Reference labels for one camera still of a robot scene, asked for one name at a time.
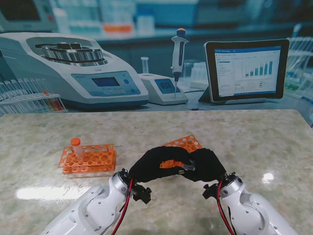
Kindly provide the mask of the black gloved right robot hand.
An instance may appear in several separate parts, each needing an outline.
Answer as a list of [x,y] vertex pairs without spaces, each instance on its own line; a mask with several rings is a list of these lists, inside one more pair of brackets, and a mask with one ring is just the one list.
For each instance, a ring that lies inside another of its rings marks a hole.
[[195,170],[185,170],[183,177],[193,182],[212,182],[225,178],[226,170],[212,150],[206,148],[197,149],[190,153],[190,158],[194,163]]

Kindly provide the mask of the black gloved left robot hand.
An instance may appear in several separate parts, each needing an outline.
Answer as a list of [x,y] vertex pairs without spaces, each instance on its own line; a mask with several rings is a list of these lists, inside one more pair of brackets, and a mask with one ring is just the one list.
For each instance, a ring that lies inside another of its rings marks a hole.
[[162,162],[174,160],[191,164],[191,155],[181,147],[160,146],[148,150],[129,170],[128,177],[136,182],[146,183],[155,179],[178,175],[183,168],[160,168]]

